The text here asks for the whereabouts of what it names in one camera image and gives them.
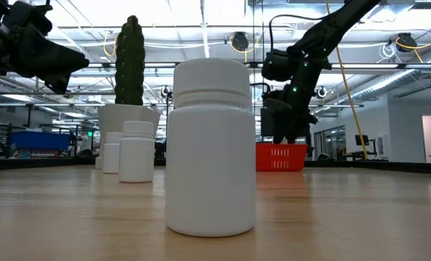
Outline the yellow slanted pole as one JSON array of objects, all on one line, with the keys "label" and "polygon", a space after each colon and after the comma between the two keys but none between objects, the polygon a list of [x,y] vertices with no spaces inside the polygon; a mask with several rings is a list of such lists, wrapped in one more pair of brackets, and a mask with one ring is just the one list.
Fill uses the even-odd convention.
[{"label": "yellow slanted pole", "polygon": [[[331,7],[329,5],[329,0],[324,0],[324,1],[325,1],[325,5],[326,5],[326,8],[327,8],[327,14],[330,15],[331,14]],[[348,101],[350,103],[350,107],[351,107],[351,110],[352,110],[352,113],[353,113],[353,118],[354,118],[354,121],[355,121],[355,125],[356,125],[356,128],[357,128],[359,136],[362,136],[363,133],[361,132],[360,122],[358,120],[358,115],[356,113],[356,109],[355,109],[355,106],[354,106],[354,103],[353,103],[353,98],[350,95],[350,89],[349,89],[349,85],[348,85],[348,80],[347,80],[347,77],[345,76],[345,68],[344,68],[344,64],[342,62],[342,57],[341,57],[341,53],[340,53],[339,44],[336,46],[335,49],[336,49],[336,53],[337,53],[338,62],[339,62],[339,65],[340,65],[340,71],[341,71],[341,74],[342,74],[343,83],[344,83],[344,86],[345,86],[345,92],[347,94],[347,98],[348,98]],[[367,153],[366,146],[364,144],[362,144],[361,147],[362,147],[362,150],[363,150],[363,153],[364,153],[364,159],[365,160],[369,159],[369,155]]]}]

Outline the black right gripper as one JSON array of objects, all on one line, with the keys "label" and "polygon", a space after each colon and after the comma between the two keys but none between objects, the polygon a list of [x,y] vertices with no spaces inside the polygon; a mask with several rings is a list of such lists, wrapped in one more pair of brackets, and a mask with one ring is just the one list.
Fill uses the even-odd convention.
[{"label": "black right gripper", "polygon": [[283,141],[290,125],[302,125],[294,133],[294,144],[311,143],[309,124],[317,124],[318,119],[310,113],[308,106],[318,78],[319,66],[301,65],[281,91],[268,91],[262,95],[263,106],[274,118],[274,144]]}]

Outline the white faceted plant pot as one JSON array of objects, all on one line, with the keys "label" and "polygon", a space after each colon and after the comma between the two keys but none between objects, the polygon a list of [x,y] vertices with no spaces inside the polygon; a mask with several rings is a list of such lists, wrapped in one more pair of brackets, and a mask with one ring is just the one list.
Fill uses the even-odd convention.
[{"label": "white faceted plant pot", "polygon": [[145,121],[153,123],[154,134],[160,121],[161,112],[150,107],[129,104],[106,104],[98,109],[100,146],[99,156],[95,161],[97,170],[102,169],[104,143],[109,132],[122,132],[125,121]]}]

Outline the medium white pill bottle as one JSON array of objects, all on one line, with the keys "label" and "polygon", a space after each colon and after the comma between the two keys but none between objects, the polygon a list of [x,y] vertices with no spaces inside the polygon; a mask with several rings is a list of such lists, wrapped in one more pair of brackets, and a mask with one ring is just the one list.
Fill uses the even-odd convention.
[{"label": "medium white pill bottle", "polygon": [[152,182],[155,160],[154,125],[146,121],[125,121],[120,140],[119,181]]}]

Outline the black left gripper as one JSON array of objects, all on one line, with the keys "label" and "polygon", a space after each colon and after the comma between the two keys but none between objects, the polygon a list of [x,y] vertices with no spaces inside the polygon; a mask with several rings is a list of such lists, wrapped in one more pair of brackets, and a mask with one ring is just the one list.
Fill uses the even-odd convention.
[{"label": "black left gripper", "polygon": [[3,18],[11,6],[0,0],[0,75],[14,68],[20,75],[37,75],[51,91],[65,94],[72,74],[88,67],[89,61],[84,54],[47,40],[33,25],[8,28]]}]

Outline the large black monitor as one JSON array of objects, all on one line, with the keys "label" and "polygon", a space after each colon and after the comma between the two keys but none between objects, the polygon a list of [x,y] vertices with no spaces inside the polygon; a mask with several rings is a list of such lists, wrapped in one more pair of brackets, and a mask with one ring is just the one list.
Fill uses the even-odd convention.
[{"label": "large black monitor", "polygon": [[260,109],[260,134],[262,137],[274,135],[274,116],[266,108]]}]

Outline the large white pill bottle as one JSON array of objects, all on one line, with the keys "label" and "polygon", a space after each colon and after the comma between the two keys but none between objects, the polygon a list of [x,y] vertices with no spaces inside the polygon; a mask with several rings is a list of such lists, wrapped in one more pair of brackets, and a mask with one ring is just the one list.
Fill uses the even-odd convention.
[{"label": "large white pill bottle", "polygon": [[234,236],[256,216],[255,117],[250,74],[230,59],[193,59],[173,75],[165,223],[177,233]]}]

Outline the blue storage bin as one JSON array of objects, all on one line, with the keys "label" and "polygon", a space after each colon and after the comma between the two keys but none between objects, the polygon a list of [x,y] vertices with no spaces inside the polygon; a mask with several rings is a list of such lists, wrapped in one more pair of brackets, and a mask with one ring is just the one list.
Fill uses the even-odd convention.
[{"label": "blue storage bin", "polygon": [[18,149],[68,149],[70,136],[25,130],[12,133],[10,141]]}]

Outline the small white pill bottle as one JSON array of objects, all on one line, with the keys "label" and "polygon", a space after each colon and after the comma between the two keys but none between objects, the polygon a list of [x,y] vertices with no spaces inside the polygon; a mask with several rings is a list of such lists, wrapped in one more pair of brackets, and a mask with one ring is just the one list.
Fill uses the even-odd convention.
[{"label": "small white pill bottle", "polygon": [[102,172],[106,174],[118,174],[120,164],[120,140],[121,132],[108,132],[103,149]]}]

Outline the tall green cactus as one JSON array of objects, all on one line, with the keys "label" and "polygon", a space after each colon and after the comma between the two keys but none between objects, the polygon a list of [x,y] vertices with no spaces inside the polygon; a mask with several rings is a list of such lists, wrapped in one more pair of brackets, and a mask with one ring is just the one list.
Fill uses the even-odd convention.
[{"label": "tall green cactus", "polygon": [[146,52],[138,18],[131,15],[116,39],[115,103],[143,105]]}]

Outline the red plastic basket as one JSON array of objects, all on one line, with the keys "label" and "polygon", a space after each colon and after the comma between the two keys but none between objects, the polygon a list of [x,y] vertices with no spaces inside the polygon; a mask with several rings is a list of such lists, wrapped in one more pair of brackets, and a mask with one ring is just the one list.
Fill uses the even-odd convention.
[{"label": "red plastic basket", "polygon": [[295,172],[304,167],[307,144],[256,144],[256,170]]}]

